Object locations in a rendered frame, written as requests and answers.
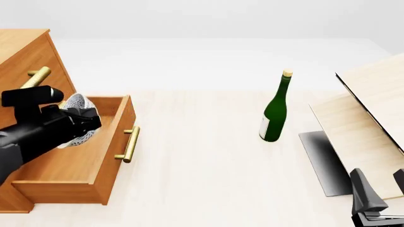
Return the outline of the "green wine bottle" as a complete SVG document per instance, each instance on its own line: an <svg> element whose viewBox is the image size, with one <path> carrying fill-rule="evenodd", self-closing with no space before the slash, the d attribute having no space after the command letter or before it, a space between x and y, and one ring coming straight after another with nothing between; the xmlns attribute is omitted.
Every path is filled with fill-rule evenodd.
<svg viewBox="0 0 404 227"><path fill-rule="evenodd" d="M275 142L282 133L287 118L286 95L292 75L293 70L283 70L278 90L263 112L259 136L264 141Z"/></svg>

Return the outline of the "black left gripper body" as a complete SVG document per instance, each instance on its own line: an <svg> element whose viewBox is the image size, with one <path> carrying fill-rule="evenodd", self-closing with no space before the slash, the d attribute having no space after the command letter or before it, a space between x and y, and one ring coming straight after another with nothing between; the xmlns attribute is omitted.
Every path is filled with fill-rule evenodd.
<svg viewBox="0 0 404 227"><path fill-rule="evenodd" d="M57 139L74 139L85 136L90 131L101 128L100 116L95 107L69 107L60 109L58 105L42 107L41 121L46 136Z"/></svg>

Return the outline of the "wooden cabinet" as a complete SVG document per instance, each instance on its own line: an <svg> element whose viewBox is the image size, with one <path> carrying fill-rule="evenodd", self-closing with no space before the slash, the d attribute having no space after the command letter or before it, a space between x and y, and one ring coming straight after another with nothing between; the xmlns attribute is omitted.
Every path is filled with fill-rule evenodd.
<svg viewBox="0 0 404 227"><path fill-rule="evenodd" d="M76 89L49 35L48 29L0 29L0 94L20 88L30 79L28 71L47 66L51 74L43 84L61 90L68 98ZM48 162L45 154L12 173L0 186L0 213L29 213L36 200L27 196L25 185L39 179L40 165Z"/></svg>

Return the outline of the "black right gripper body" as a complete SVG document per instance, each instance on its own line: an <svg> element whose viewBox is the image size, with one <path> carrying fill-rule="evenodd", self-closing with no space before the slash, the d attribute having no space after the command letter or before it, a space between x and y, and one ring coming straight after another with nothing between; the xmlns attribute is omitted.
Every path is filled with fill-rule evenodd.
<svg viewBox="0 0 404 227"><path fill-rule="evenodd" d="M404 216L352 212L355 227L404 227Z"/></svg>

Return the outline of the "patterned black and white bowl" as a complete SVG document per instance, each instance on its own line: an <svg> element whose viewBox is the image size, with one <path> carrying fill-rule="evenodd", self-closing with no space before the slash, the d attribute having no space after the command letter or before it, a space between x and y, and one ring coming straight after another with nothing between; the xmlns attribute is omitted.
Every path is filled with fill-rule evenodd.
<svg viewBox="0 0 404 227"><path fill-rule="evenodd" d="M86 96L83 96L80 93L75 93L72 96L70 96L62 109L67 110L69 108L78 108L78 109L90 109L94 108L95 113L98 114L98 109L96 108L95 104L91 102ZM96 130L92 130L87 132L84 136L74 138L66 143L62 143L58 145L57 149L64 149L67 147L71 146L78 146L81 145L85 142L87 142L91 137L93 137L95 134L97 134L100 131L100 128Z"/></svg>

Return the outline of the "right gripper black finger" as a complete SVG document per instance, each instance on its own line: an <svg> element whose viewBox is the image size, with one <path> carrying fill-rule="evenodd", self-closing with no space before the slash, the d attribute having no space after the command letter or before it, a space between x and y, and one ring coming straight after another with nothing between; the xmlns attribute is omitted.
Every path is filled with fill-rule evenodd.
<svg viewBox="0 0 404 227"><path fill-rule="evenodd" d="M394 180L401 190L404 190L404 169L399 169L393 174Z"/></svg>
<svg viewBox="0 0 404 227"><path fill-rule="evenodd" d="M360 168L354 168L350 172L352 183L352 215L365 212L381 212L389 206L378 196L371 187Z"/></svg>

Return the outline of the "wooden drawer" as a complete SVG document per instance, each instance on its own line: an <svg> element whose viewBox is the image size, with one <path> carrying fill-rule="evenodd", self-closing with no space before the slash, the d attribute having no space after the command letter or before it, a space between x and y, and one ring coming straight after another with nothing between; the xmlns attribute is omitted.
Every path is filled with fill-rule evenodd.
<svg viewBox="0 0 404 227"><path fill-rule="evenodd" d="M136 114L128 95L91 96L89 100L100 114L100 131L81 145L46 153L49 159L40 165L39 179L25 185L25 194L36 204L108 204L124 163L114 155L124 154L130 136L124 130L133 128Z"/></svg>

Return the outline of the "pale wooden rack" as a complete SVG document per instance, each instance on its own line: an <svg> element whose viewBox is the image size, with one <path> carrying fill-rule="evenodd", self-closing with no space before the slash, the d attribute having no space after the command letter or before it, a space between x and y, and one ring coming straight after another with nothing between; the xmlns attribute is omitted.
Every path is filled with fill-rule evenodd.
<svg viewBox="0 0 404 227"><path fill-rule="evenodd" d="M404 197L404 53L335 76L345 92L311 103L321 130L299 135L324 194L351 194L360 168L382 199Z"/></svg>

